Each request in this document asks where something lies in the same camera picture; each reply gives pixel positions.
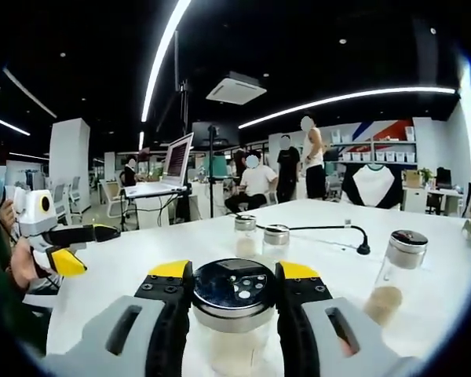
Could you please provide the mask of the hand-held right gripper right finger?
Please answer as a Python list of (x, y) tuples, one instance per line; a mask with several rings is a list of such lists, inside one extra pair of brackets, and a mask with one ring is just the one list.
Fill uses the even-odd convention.
[(277, 331), (286, 376), (416, 376), (420, 361), (401, 357), (382, 328), (346, 298), (333, 298), (306, 265), (276, 263)]

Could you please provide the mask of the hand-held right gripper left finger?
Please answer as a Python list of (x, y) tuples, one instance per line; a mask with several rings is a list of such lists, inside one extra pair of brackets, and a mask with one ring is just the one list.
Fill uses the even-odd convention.
[(192, 292), (190, 261), (158, 265), (134, 295), (117, 298), (85, 324), (80, 341), (42, 365), (54, 376), (179, 376)]

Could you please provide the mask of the person's left hand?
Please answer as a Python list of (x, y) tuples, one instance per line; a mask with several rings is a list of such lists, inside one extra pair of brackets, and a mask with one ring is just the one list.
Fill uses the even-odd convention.
[(35, 260), (31, 254), (31, 245), (21, 237), (12, 251), (10, 271), (18, 287), (27, 290), (32, 281), (39, 278), (35, 268)]

